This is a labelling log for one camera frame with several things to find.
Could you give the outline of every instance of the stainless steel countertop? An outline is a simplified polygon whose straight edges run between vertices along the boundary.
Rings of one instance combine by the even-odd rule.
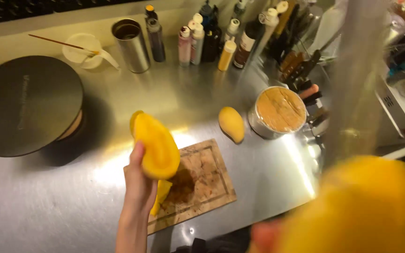
[[[220,72],[216,63],[181,68],[177,39],[166,42],[166,63],[152,62],[142,74],[125,69],[114,47],[107,51],[121,64],[120,72],[107,62],[95,70],[73,65],[86,96],[83,127],[30,155],[0,158],[0,253],[114,251],[125,191],[122,168],[133,144],[129,119],[139,109],[161,120],[179,148],[215,138],[238,198],[150,235],[151,252],[228,233],[316,195],[320,149],[311,131],[268,141],[248,124],[247,110],[268,86],[258,63],[244,71]],[[223,106],[244,119],[239,145],[220,130]]]

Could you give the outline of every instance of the metal pot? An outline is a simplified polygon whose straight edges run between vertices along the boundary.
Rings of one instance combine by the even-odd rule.
[[[299,131],[301,129],[301,127],[306,123],[307,120],[307,113],[304,115],[304,121],[302,121],[301,125],[292,131],[288,131],[288,132],[280,132],[280,131],[276,131],[274,129],[271,129],[267,124],[265,124],[262,120],[262,117],[259,115],[259,113],[257,112],[257,101],[259,100],[260,96],[268,89],[287,89],[284,87],[279,87],[279,86],[272,86],[272,87],[268,87],[267,89],[264,89],[258,96],[256,99],[256,102],[254,103],[254,106],[249,110],[248,112],[248,121],[249,124],[251,126],[251,128],[261,137],[266,138],[266,139],[276,139],[282,135],[285,134],[291,134],[291,133],[295,133],[297,131]]]

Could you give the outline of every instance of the peeled mango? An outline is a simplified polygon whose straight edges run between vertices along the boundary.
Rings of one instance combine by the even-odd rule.
[[[273,253],[405,253],[405,163],[366,156],[328,169],[318,197],[282,225]]]
[[[223,107],[218,114],[218,122],[221,129],[236,143],[245,137],[245,126],[242,116],[232,107]]]
[[[151,208],[149,214],[153,216],[157,215],[160,210],[160,205],[163,203],[163,201],[165,201],[172,186],[173,184],[171,182],[159,180],[159,182],[157,183],[156,201],[154,202],[153,208]]]
[[[130,126],[135,142],[145,147],[143,172],[152,179],[169,179],[176,174],[180,153],[171,133],[157,119],[142,111],[132,114]]]

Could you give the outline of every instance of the round box lid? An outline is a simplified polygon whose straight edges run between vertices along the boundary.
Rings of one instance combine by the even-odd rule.
[[[56,58],[26,56],[0,65],[0,157],[25,155],[58,139],[82,99],[81,79]]]

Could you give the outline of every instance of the stainless steel canister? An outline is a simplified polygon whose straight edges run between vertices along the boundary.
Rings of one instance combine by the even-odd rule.
[[[251,126],[251,128],[260,136],[262,136],[263,138],[266,139],[276,139],[284,134],[291,134],[291,133],[295,133],[297,131],[299,131],[301,129],[301,127],[306,123],[307,120],[307,114],[304,115],[304,121],[302,122],[302,124],[298,127],[298,129],[292,130],[292,131],[288,131],[288,132],[280,132],[280,131],[276,131],[271,129],[269,126],[267,126],[267,124],[265,124],[262,120],[262,116],[259,114],[259,112],[257,111],[257,101],[259,101],[260,96],[268,89],[287,89],[284,87],[279,87],[279,86],[272,86],[272,87],[268,87],[267,89],[264,89],[259,96],[256,99],[256,102],[254,103],[254,106],[249,110],[248,112],[248,121],[249,124]]]
[[[129,70],[142,73],[149,68],[149,56],[140,24],[133,19],[123,19],[112,26],[112,35]]]

